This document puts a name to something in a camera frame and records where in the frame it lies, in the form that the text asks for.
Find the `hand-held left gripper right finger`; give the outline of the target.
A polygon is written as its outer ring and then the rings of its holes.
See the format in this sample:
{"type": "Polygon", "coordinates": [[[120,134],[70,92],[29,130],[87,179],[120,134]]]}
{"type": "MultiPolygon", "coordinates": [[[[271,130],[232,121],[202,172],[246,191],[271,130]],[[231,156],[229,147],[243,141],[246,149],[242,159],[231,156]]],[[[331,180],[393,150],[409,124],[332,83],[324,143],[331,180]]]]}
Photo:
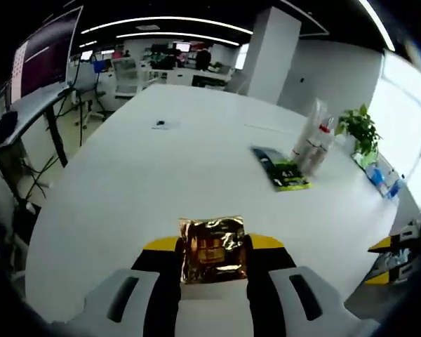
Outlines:
{"type": "Polygon", "coordinates": [[[340,294],[298,267],[273,237],[246,237],[247,297],[255,336],[344,336],[340,294]]]}

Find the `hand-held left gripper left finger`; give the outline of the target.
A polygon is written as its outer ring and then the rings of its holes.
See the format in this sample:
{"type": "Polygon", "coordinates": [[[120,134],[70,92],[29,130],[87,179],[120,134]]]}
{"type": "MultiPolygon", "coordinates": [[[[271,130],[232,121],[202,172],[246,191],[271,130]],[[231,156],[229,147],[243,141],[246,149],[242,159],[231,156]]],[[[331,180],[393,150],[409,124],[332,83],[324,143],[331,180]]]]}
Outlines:
{"type": "Polygon", "coordinates": [[[174,336],[182,239],[144,246],[130,269],[119,269],[90,291],[79,326],[90,336],[174,336]]]}

